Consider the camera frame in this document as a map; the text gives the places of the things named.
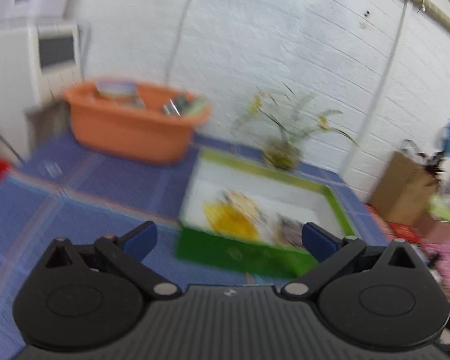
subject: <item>black wire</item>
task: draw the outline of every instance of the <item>black wire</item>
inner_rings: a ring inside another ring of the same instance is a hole
[[[22,164],[25,163],[25,161],[23,160],[23,158],[20,157],[20,154],[18,154],[18,153],[13,149],[13,147],[7,142],[7,140],[6,140],[4,137],[1,136],[1,134],[0,134],[0,140],[2,141],[2,143],[3,143],[6,147],[8,147],[8,149],[11,150],[11,152],[15,155],[15,157],[18,158],[18,160],[19,160]]]

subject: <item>white wall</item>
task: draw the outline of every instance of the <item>white wall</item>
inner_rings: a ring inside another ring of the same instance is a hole
[[[450,16],[449,0],[432,0]],[[403,139],[427,152],[450,116],[450,34],[409,6],[401,47],[371,128],[344,172],[366,200]],[[450,160],[445,164],[450,170]]]
[[[374,101],[403,0],[71,0],[89,22],[88,77],[132,76],[210,97],[203,132],[233,139],[257,86],[319,94],[310,110],[338,108],[356,136]],[[235,139],[248,143],[247,136]],[[339,135],[306,143],[305,160],[338,171],[351,145]]]

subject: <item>silver screw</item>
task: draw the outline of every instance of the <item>silver screw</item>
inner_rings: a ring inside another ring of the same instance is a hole
[[[309,288],[303,283],[289,283],[284,288],[285,292],[290,295],[305,295]]]
[[[173,283],[159,283],[154,287],[154,292],[158,295],[173,295],[179,288]]]
[[[223,294],[224,294],[225,296],[231,297],[231,296],[233,296],[233,295],[238,294],[238,292],[236,292],[236,290],[234,290],[234,289],[228,289],[228,290],[226,290]]]

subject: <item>brown paper bag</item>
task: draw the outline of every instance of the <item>brown paper bag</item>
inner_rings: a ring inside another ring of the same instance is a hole
[[[437,188],[432,175],[396,151],[370,198],[370,205],[387,222],[413,226]]]

